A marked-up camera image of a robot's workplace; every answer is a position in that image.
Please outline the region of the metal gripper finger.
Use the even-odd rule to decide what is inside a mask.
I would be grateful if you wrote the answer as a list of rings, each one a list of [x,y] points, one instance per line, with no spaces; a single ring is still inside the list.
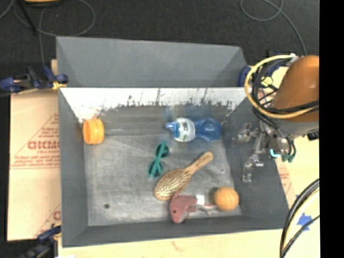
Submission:
[[[242,180],[251,182],[254,169],[261,167],[264,167],[264,163],[260,160],[260,156],[258,154],[251,155],[244,163]]]
[[[235,137],[232,138],[232,147],[246,144],[251,140],[251,123],[244,123]]]

